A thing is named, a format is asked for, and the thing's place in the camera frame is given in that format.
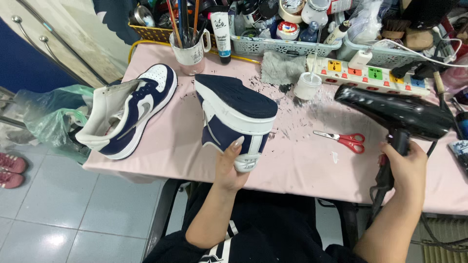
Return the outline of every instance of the long fingernail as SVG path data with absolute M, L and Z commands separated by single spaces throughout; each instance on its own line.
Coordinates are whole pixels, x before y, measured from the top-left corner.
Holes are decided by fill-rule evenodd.
M 239 147 L 241 147 L 242 143 L 244 142 L 244 136 L 240 136 L 235 142 L 234 142 L 234 145 L 233 145 L 233 150 L 234 151 L 237 151 L 239 149 Z

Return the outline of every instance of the pink sneaker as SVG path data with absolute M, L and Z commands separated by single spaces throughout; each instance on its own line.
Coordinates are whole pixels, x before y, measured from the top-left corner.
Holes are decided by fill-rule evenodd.
M 0 172 L 0 187 L 1 188 L 16 188 L 24 182 L 24 176 L 16 173 Z
M 18 156 L 0 153 L 0 171 L 20 174 L 26 170 L 26 161 Z

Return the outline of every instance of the blue wall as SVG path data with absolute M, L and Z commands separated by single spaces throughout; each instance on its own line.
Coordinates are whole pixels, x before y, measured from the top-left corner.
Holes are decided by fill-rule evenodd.
M 36 45 L 43 44 L 33 40 Z M 16 93 L 20 89 L 47 92 L 73 84 L 78 82 L 0 19 L 0 86 Z

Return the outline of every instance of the hand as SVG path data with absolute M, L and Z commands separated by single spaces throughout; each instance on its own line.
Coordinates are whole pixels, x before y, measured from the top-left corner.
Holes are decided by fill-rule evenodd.
M 216 156 L 216 176 L 213 186 L 218 186 L 222 190 L 236 193 L 247 182 L 248 173 L 240 173 L 234 169 L 234 160 L 242 149 L 244 136 L 238 138 L 224 151 Z
M 407 156 L 401 156 L 390 144 L 380 143 L 380 149 L 390 160 L 395 190 L 424 202 L 427 154 L 414 141 L 409 142 Z

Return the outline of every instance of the green plastic bag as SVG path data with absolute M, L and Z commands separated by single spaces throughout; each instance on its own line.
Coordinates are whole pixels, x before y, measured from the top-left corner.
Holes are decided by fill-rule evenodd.
M 32 135 L 53 152 L 82 164 L 91 150 L 77 142 L 70 129 L 76 123 L 84 126 L 87 122 L 85 114 L 93 102 L 93 92 L 93 88 L 82 85 L 57 88 L 46 93 L 22 89 L 16 94 L 15 102 L 25 111 L 23 122 Z

